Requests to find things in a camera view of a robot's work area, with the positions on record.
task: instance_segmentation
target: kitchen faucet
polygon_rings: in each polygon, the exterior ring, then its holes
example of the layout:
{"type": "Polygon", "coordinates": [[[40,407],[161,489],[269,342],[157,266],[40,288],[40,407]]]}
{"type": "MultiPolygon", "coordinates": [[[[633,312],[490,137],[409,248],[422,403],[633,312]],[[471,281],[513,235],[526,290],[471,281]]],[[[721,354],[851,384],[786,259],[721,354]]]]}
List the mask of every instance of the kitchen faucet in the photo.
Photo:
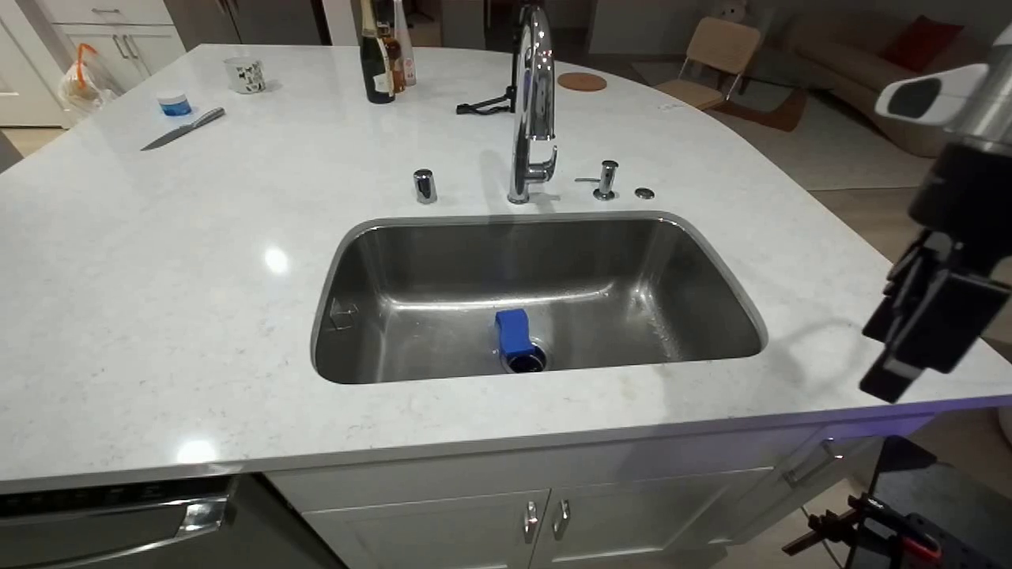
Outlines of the kitchen faucet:
{"type": "Polygon", "coordinates": [[[528,184],[545,184],[557,171],[557,53],[551,48],[551,26],[534,5],[518,10],[518,26],[509,203],[528,203],[528,184]]]}

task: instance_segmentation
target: blue sponge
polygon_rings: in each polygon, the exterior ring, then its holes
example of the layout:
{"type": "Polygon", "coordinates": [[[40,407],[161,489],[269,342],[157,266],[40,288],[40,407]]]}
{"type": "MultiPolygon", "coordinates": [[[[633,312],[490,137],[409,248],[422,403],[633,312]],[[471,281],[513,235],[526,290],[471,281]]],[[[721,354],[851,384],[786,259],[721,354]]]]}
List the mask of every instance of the blue sponge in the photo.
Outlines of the blue sponge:
{"type": "Polygon", "coordinates": [[[497,330],[498,330],[498,354],[502,358],[528,358],[534,354],[531,345],[531,325],[526,311],[498,311],[497,312],[497,330]]]}

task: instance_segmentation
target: stainless steel dishwasher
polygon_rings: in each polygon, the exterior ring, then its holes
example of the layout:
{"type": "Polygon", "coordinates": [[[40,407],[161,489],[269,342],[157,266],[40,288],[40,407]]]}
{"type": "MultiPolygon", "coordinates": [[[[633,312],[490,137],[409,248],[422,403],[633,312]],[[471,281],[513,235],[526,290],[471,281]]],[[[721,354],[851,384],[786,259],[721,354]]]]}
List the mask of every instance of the stainless steel dishwasher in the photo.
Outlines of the stainless steel dishwasher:
{"type": "Polygon", "coordinates": [[[0,497],[0,569],[327,569],[262,478],[0,497]]]}

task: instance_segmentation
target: sink basin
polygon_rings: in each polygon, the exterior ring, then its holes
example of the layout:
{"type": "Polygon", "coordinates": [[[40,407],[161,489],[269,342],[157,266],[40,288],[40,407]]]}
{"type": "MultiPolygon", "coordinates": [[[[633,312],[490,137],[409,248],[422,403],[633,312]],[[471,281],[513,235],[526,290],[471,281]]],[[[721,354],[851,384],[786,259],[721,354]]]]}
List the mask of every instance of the sink basin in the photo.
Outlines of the sink basin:
{"type": "Polygon", "coordinates": [[[332,384],[513,373],[497,312],[526,311],[548,369],[721,362],[761,323],[673,215],[369,222],[337,248],[312,334],[332,384]]]}

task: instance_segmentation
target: white quartz countertop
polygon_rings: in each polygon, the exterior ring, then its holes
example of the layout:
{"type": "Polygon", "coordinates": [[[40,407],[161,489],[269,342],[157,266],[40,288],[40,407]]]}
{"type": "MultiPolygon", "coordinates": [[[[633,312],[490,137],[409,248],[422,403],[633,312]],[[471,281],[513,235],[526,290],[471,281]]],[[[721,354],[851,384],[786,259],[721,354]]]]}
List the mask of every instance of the white quartz countertop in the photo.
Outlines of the white quartz countertop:
{"type": "Polygon", "coordinates": [[[559,90],[548,196],[506,203],[513,116],[456,116],[509,58],[417,52],[395,105],[367,105],[357,52],[200,48],[0,179],[0,484],[215,474],[434,449],[663,432],[712,420],[928,413],[1012,396],[988,347],[905,406],[858,390],[861,325],[889,264],[719,120],[609,79],[559,90]],[[262,58],[273,90],[228,91],[262,58]],[[228,116],[157,152],[156,98],[228,116]],[[590,201],[616,158],[613,203],[590,201]],[[410,171],[434,167],[435,205],[410,171]],[[642,203],[633,187],[654,187],[642,203]],[[308,363],[341,238],[372,220],[673,212],[755,304],[755,358],[537,376],[334,386],[308,363]]]}

